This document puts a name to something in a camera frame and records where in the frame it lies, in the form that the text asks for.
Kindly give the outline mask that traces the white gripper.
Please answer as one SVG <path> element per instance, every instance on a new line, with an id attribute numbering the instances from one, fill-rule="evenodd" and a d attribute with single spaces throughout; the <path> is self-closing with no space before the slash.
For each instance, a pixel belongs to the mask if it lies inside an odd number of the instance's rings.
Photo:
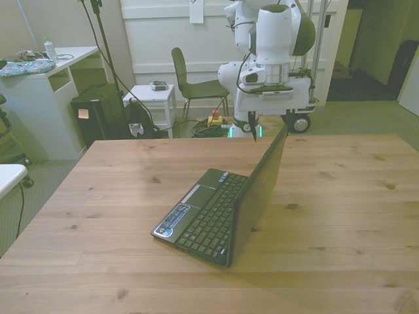
<path id="1" fill-rule="evenodd" d="M 240 84 L 237 89 L 235 107 L 238 111 L 248 112 L 248 122 L 254 141 L 257 141 L 256 127 L 258 118 L 256 111 L 282 111 L 286 109 L 301 109 L 309 104 L 309 87 L 311 80 L 304 78 L 290 78 L 282 85 L 262 86 Z M 289 134 L 287 115 L 283 114 L 286 136 Z"/>

